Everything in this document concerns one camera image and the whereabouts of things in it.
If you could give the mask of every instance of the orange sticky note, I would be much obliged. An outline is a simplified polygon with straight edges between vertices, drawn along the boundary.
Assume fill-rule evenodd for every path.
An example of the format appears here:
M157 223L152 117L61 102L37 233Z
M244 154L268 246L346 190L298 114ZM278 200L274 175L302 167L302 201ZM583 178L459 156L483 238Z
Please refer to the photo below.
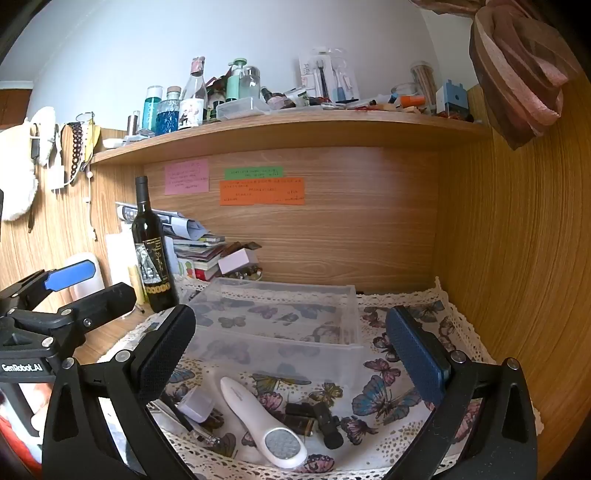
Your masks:
M304 179L221 180L220 205L305 205Z

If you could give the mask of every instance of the small box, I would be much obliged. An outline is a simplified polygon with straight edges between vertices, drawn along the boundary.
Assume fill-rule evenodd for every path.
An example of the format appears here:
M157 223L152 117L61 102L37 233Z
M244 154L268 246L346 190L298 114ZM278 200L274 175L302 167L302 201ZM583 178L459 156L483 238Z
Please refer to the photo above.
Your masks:
M468 109L468 93L464 90L462 84L454 85L448 80L438 91L436 95L437 113L457 113L461 118L466 118L470 113Z
M225 275L234 270L255 265L257 262L256 253L254 253L253 250L242 248L227 257L220 258L217 264L220 267L222 275Z

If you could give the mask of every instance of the screw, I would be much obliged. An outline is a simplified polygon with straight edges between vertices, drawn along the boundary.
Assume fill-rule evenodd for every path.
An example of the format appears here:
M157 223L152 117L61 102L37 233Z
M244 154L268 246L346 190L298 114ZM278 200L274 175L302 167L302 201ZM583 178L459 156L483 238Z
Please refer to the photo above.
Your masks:
M515 358L511 358L511 357L509 357L507 359L507 366L509 368L511 368L512 370L519 370L519 368L520 368L519 362Z
M74 359L71 356L69 356L62 362L61 366L66 370L72 368L74 366Z
M130 356L131 353L129 353L129 350L121 350L120 352L117 352L117 355L115 355L115 360L123 363L126 362Z
M457 364L462 364L467 360L466 354L460 350L454 350L449 356L451 356L452 360Z

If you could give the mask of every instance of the wooden shelf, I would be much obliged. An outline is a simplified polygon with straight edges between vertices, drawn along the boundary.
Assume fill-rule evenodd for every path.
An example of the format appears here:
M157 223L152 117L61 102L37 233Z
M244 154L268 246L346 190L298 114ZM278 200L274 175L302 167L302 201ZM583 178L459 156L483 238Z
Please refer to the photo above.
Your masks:
M148 164L221 153L298 147L444 150L491 136L479 124L400 112L274 113L190 128L95 155L101 164Z

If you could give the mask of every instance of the green sticky note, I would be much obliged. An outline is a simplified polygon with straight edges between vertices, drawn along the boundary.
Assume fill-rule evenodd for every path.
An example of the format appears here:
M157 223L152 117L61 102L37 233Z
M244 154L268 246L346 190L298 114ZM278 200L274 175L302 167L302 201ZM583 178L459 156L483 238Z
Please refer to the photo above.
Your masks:
M224 180L270 179L283 176L283 167L226 168Z

